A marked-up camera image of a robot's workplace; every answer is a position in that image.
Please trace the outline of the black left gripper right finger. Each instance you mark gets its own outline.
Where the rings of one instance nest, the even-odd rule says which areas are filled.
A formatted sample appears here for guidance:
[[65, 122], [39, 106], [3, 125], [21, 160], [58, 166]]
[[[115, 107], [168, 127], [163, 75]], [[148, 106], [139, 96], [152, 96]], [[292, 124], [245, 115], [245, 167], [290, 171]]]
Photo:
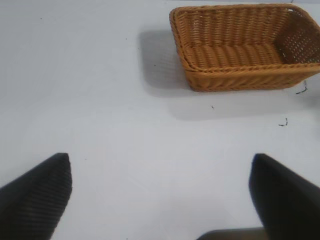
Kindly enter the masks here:
[[270, 240], [320, 238], [320, 189], [277, 160], [257, 153], [249, 191]]

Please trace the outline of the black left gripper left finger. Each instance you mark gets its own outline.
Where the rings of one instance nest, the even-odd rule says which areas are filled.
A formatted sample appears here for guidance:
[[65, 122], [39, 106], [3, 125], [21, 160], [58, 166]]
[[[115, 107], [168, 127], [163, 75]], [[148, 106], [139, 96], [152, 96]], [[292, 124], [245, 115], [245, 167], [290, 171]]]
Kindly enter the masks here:
[[56, 153], [0, 189], [2, 240], [51, 239], [72, 193], [69, 155]]

